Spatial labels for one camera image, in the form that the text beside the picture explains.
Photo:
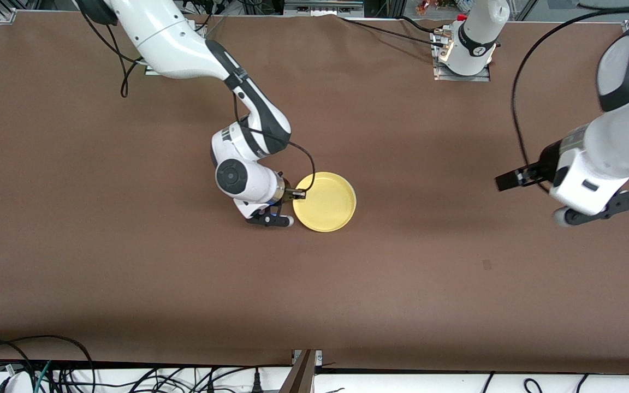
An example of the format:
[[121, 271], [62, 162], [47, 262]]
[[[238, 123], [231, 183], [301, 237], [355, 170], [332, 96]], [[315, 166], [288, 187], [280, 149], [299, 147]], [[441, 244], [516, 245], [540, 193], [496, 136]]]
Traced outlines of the colourful small items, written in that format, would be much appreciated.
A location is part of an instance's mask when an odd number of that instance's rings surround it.
[[419, 16], [459, 11], [456, 0], [415, 0], [415, 13]]

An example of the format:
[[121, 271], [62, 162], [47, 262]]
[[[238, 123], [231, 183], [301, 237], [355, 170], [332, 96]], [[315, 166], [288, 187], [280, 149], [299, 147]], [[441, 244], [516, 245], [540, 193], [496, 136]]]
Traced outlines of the yellow round plate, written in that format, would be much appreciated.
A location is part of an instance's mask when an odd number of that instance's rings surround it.
[[354, 187], [334, 172], [316, 172], [304, 177], [297, 189], [313, 186], [305, 199], [293, 201], [298, 221], [313, 231], [328, 233], [344, 227], [356, 211], [357, 196]]

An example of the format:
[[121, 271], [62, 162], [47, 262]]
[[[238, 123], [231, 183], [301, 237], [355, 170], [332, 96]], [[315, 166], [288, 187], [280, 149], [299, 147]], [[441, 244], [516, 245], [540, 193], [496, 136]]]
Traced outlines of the grey metal device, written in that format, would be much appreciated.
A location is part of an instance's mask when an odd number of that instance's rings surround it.
[[365, 17], [364, 0], [283, 0], [284, 16]]

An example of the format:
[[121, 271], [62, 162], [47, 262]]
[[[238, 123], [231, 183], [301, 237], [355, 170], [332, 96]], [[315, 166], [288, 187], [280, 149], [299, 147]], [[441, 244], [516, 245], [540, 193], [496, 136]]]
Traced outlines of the aluminium frame profile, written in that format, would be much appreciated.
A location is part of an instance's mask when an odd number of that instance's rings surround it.
[[313, 393], [317, 367], [323, 364], [321, 350], [294, 350], [293, 366], [278, 393]]

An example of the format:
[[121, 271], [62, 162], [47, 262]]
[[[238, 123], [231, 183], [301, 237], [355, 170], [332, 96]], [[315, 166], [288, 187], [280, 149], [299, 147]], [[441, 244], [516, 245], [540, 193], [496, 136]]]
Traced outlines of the aluminium right arm base plate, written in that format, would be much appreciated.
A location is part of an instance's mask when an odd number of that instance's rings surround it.
[[150, 35], [137, 46], [145, 74], [187, 79], [208, 75], [211, 56], [195, 21], [184, 19]]

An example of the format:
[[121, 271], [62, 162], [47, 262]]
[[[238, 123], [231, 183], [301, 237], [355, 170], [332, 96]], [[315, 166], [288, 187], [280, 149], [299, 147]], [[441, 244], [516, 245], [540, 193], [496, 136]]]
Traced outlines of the aluminium left arm base plate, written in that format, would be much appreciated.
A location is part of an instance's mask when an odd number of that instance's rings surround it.
[[429, 33], [432, 42], [432, 65], [437, 81], [489, 82], [489, 64], [496, 43], [490, 46], [465, 44], [451, 25]]

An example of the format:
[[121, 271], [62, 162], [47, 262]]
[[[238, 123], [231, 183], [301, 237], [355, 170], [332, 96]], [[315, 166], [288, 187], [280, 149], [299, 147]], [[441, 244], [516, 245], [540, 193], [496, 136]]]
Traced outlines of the brown table cover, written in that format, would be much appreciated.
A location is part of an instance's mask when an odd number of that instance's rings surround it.
[[137, 70], [77, 13], [0, 26], [0, 339], [97, 361], [629, 373], [629, 212], [560, 227], [521, 166], [510, 88], [553, 25], [512, 23], [487, 83], [335, 16], [228, 17], [224, 45], [319, 171], [357, 195], [332, 233], [243, 221], [216, 186], [234, 121], [213, 78]]

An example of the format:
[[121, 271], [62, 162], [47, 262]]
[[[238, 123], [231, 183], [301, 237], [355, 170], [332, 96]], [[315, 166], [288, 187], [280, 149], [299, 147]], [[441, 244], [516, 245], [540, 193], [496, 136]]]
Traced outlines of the white ledge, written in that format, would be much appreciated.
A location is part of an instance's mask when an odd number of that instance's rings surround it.
[[[4, 393], [251, 393], [254, 371], [208, 368], [53, 371], [54, 382], [0, 367]], [[629, 376], [592, 374], [411, 374], [322, 372], [313, 393], [629, 393]]]

